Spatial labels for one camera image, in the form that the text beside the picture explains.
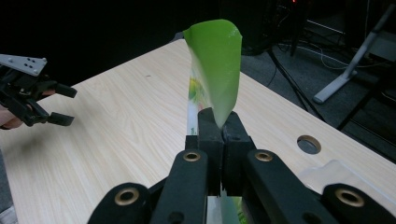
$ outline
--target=wooden table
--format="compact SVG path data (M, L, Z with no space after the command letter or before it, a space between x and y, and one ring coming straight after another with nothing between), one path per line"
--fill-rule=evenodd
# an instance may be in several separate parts
M40 101L49 112L76 117L70 127L1 132L19 222L85 223L118 184L150 187L166 177L184 147L190 71L187 45L178 40L77 84L75 99ZM274 151L295 174L341 161L387 195L380 201L396 215L395 164L245 75L234 111L256 146ZM320 142L319 154L299 149L301 135Z

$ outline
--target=black clamp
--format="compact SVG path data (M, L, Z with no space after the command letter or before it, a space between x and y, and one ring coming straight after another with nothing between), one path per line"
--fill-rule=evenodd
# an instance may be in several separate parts
M47 60L12 55L0 56L0 104L2 106L27 126L45 122L69 126L73 122L74 118L70 116L58 113L49 115L36 102L42 98L44 91L49 90L71 98L77 94L75 89L50 80L50 77L46 75L40 75Z
M211 108L198 114L198 135L186 137L169 176L147 189L112 189L89 220L96 223L206 223L207 196L242 197L248 223L396 223L364 192L345 184L318 195L269 150L256 149L237 114L223 130Z

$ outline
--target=human hand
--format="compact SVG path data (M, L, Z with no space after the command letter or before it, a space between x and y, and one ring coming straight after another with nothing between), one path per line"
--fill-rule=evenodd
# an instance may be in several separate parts
M55 91L44 91L43 95L49 96L55 93ZM0 128L9 130L21 127L23 121L18 119L15 115L13 115L9 110L2 105L0 105Z

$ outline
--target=silver tripod leg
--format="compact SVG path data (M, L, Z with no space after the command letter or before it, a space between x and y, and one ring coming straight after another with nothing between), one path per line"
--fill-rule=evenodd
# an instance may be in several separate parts
M354 72L354 69L359 64L359 61L367 52L367 50L369 50L372 44L375 42L376 38L378 37L378 33L381 31L385 22L388 20L395 8L396 5L394 4L391 4L388 7L387 11L375 25L374 29L370 32L370 34L368 34L363 44L361 44L361 47L353 57L352 61L350 62L344 73L336 78L329 85L327 85L320 92L318 92L313 98L314 102L318 104L323 104L330 96L332 96L336 91L343 87L350 79L352 79L357 74L356 72Z

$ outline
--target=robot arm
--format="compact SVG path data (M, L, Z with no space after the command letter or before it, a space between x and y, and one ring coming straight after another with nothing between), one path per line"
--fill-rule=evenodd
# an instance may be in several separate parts
M75 89L42 75L46 64L46 59L0 54L0 104L28 126L38 122L69 126L73 117L48 114L36 102L48 90L72 98L77 94Z

